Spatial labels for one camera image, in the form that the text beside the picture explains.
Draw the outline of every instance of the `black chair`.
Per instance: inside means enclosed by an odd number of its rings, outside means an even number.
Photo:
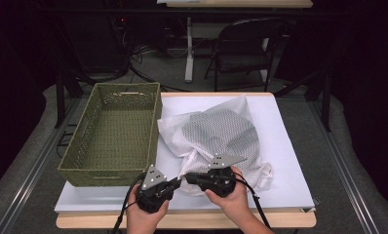
[[[267,70],[265,82],[262,79],[257,85],[234,88],[264,86],[266,92],[276,44],[287,30],[288,23],[277,18],[242,19],[227,25],[221,30],[213,46],[212,60],[205,79],[209,71],[214,70],[214,90],[218,91],[218,73],[246,72],[248,75],[251,71],[258,71],[260,74],[260,70]],[[262,47],[264,39],[268,39],[265,50]]]

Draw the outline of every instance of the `white mesh laundry bag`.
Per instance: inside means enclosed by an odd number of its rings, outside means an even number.
[[[179,177],[190,172],[206,172],[215,154],[246,157],[235,166],[253,188],[268,188],[271,165],[259,156],[257,130],[252,123],[245,95],[209,108],[158,120],[161,137],[173,154],[184,157]],[[203,192],[185,180],[180,189],[197,196]]]

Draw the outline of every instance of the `hand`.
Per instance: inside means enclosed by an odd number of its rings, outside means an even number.
[[[139,185],[134,186],[128,199],[128,204],[136,201],[136,192]],[[137,203],[127,208],[127,233],[148,234],[154,233],[157,224],[166,215],[170,201],[165,201],[157,213],[150,214],[141,210]]]
[[[235,174],[243,175],[236,167],[231,166]],[[211,190],[206,190],[206,195],[212,203],[221,207],[225,215],[230,218],[245,234],[273,233],[249,209],[247,188],[241,182],[236,182],[234,191],[227,197],[221,198]]]

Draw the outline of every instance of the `green wicker basket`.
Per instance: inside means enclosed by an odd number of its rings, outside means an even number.
[[[127,186],[155,164],[160,85],[96,84],[58,167],[73,186]]]

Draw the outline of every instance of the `table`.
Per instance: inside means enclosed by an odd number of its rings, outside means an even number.
[[[311,0],[246,0],[246,1],[236,1],[236,0],[200,0],[199,2],[177,2],[171,0],[167,3],[168,7],[175,8],[311,8],[313,5]],[[196,37],[193,34],[193,27],[195,26],[192,23],[191,18],[187,19],[187,64],[185,67],[185,82],[191,83],[193,76],[194,68],[194,56],[193,56],[193,47],[192,47],[192,38]],[[222,28],[223,25],[215,24],[211,28]]]
[[[164,93],[162,94],[164,105],[162,117],[201,110],[200,107],[214,106],[216,103],[237,97],[239,94]],[[277,173],[271,183],[270,190],[256,191],[270,225],[276,228],[313,227],[316,224],[315,206],[273,95],[247,93],[246,97],[259,140],[266,144],[265,147],[260,147],[260,155],[265,155],[264,159],[273,165],[273,170]],[[188,101],[190,105],[181,105]],[[261,109],[267,114],[261,116],[259,113]],[[261,135],[261,128],[268,132]],[[163,143],[159,139],[156,167],[167,177],[174,177],[178,173],[178,159],[170,153]],[[112,228],[127,190],[127,187],[112,187],[108,190],[104,190],[104,188],[74,188],[66,184],[56,206],[57,226],[59,228]],[[158,228],[237,228],[215,205],[207,200],[207,197],[188,197],[181,193],[178,190],[175,191],[170,202],[169,213],[159,223]],[[254,214],[259,218],[255,206],[252,207],[251,198],[249,198],[249,202]],[[126,226],[126,221],[123,221],[121,228],[126,228]]]

